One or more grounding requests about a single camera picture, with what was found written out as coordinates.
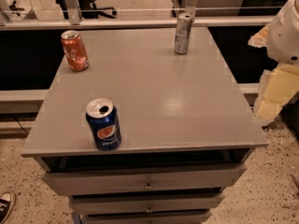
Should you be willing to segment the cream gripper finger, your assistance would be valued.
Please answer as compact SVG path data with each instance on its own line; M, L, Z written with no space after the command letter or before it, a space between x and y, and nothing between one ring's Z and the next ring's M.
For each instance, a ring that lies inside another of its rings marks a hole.
M268 46L268 34L270 24L266 24L258 33L253 35L248 44L254 48L266 48Z
M267 126L299 92L299 65L279 63L273 71L264 70L253 112L256 122Z

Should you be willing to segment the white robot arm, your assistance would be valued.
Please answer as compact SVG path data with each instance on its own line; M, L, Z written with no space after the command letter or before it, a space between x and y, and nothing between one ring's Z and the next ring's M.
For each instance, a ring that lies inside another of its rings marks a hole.
M248 44L266 48L267 56L278 63L273 71L263 71L253 107L256 121L267 126L299 92L299 0L288 0Z

